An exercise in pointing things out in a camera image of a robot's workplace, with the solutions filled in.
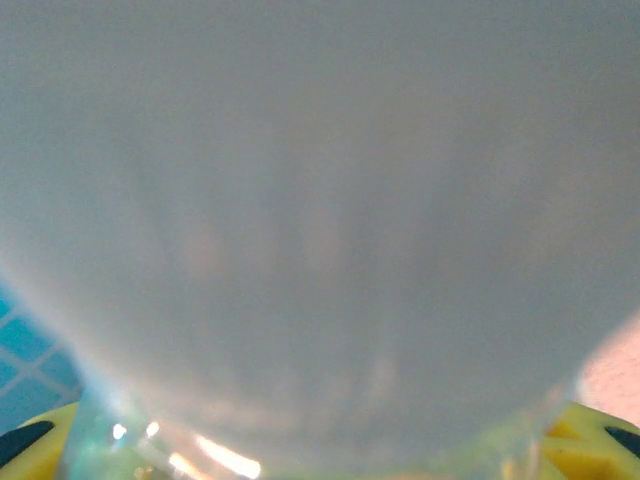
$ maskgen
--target yellow object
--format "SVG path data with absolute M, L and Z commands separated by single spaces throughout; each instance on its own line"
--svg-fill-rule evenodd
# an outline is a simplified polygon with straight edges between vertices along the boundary
M 640 479 L 640 429 L 576 403 L 547 433 L 542 451 L 540 480 Z
M 72 404 L 52 410 L 14 430 L 53 424 L 0 468 L 0 480 L 52 480 L 76 408 Z M 640 429 L 577 403 L 549 430 L 542 452 L 539 480 L 640 480 Z
M 18 432 L 23 427 L 39 422 L 53 424 L 53 428 L 0 468 L 0 480 L 52 480 L 77 408 L 78 404 L 73 403 L 51 410 L 33 417 L 14 430 L 13 432 Z M 6 451 L 5 446 L 3 451 L 0 451 L 0 455 Z

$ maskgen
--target pink surface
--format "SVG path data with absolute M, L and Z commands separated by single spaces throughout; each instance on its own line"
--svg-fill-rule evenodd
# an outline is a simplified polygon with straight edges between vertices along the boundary
M 581 390 L 583 403 L 640 426 L 640 316 L 596 353 Z

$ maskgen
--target white liquid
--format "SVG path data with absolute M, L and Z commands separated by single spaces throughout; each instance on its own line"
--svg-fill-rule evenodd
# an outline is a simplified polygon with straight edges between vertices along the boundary
M 0 262 L 152 413 L 411 461 L 640 302 L 628 4 L 47 5 L 3 7 Z

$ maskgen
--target plastic bottle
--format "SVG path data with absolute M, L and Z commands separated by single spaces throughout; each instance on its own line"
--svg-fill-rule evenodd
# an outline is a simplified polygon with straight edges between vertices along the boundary
M 97 445 L 522 458 L 640 298 L 637 9 L 80 3 L 2 6 L 0 265 Z

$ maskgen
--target blue tile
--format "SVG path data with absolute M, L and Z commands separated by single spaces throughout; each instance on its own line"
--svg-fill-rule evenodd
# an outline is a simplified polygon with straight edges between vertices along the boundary
M 41 413 L 51 410 L 60 395 L 34 378 L 25 378 L 0 397 L 0 435 Z
M 71 358 L 62 352 L 51 355 L 51 358 L 40 366 L 40 371 L 69 389 L 77 387 L 80 383 Z
M 22 360 L 31 362 L 51 348 L 53 342 L 29 320 L 16 317 L 0 329 L 0 345 Z
M 17 373 L 17 368 L 0 360 L 0 388 L 4 387 L 9 382 L 9 380 L 16 376 Z
M 13 306 L 14 302 L 11 296 L 3 288 L 0 288 L 0 318 L 9 313 Z

